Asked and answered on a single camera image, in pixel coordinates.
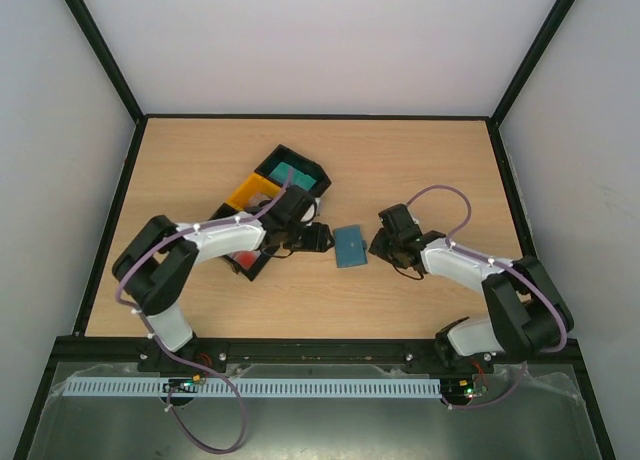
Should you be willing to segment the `teal card holder wallet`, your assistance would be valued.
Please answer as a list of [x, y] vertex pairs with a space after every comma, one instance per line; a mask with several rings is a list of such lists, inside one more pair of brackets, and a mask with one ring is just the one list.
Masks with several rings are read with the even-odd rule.
[[333, 233], [338, 268], [364, 266], [367, 260], [367, 244], [360, 225], [339, 227]]

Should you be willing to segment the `black bin with teal cards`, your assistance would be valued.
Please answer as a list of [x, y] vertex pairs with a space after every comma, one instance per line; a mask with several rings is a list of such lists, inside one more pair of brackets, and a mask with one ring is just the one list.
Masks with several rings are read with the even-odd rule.
[[279, 186], [282, 186], [288, 175], [292, 174], [292, 183], [316, 198], [320, 198], [331, 186], [331, 179], [320, 164], [282, 144], [278, 145], [254, 172]]

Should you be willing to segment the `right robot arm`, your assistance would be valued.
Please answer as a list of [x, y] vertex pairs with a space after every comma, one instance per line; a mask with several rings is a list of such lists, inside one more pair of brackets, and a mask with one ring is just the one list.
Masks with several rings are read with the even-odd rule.
[[538, 353], [557, 353], [568, 343], [574, 320], [539, 259], [492, 257], [466, 248], [451, 237], [424, 233], [404, 204], [378, 214], [381, 228], [369, 252], [413, 280], [439, 276], [484, 298], [487, 315], [464, 317], [435, 337], [438, 364], [455, 372], [477, 354], [505, 354], [524, 362]]

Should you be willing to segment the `yellow bin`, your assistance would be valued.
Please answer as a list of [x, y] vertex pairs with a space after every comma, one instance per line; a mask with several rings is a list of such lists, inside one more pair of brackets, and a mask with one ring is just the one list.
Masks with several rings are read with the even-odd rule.
[[258, 173], [250, 174], [247, 179], [227, 198], [225, 203], [235, 210], [242, 211], [256, 206], [261, 201], [272, 200], [281, 190], [279, 184]]

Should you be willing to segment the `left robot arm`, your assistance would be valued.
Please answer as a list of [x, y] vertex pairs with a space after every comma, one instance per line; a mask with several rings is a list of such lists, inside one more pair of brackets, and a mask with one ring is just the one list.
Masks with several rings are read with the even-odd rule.
[[317, 198], [293, 185], [246, 211], [203, 223], [155, 216], [112, 266], [116, 300], [141, 317], [152, 339], [175, 353], [194, 338], [179, 306], [192, 269], [238, 252], [325, 253], [335, 240], [330, 227], [315, 220], [318, 206]]

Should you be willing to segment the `black bin with red cards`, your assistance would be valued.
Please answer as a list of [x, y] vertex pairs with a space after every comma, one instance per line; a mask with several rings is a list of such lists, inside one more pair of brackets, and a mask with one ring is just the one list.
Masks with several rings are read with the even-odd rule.
[[[226, 203], [222, 203], [218, 207], [218, 209], [213, 213], [210, 219], [215, 220], [215, 219], [226, 218], [236, 213], [237, 213], [237, 210], [227, 205]], [[259, 250], [242, 250], [242, 251], [256, 251], [260, 254], [259, 258], [256, 260], [256, 262], [254, 263], [253, 267], [250, 270], [241, 269], [240, 266], [233, 260], [233, 255], [236, 252], [240, 252], [240, 251], [227, 254], [223, 256], [222, 259], [231, 267], [232, 271], [235, 274], [242, 275], [249, 281], [253, 282], [261, 273], [261, 271], [264, 269], [264, 267], [267, 265], [267, 263], [270, 260], [270, 257]]]

